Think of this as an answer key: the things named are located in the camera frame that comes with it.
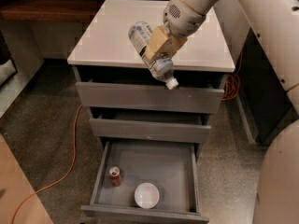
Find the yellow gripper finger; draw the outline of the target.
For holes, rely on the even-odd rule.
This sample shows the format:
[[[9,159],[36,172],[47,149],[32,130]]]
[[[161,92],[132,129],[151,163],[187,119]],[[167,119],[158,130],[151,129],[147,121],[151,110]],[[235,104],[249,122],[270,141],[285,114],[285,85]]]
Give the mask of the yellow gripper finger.
[[[170,35],[164,25],[157,26],[150,38],[145,51],[145,57],[151,63],[158,59],[162,54],[170,55]]]
[[[187,42],[186,37],[176,37],[170,35],[169,38],[164,43],[162,48],[162,52],[167,54],[170,58],[172,58]]]

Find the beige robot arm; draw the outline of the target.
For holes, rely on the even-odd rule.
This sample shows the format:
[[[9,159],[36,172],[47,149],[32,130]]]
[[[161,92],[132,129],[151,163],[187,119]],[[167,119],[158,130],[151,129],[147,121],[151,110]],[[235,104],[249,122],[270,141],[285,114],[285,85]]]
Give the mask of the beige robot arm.
[[[174,56],[219,0],[170,0],[154,29],[147,61]],[[237,0],[293,107],[299,112],[298,0]],[[299,120],[277,135],[264,156],[252,224],[299,224]]]

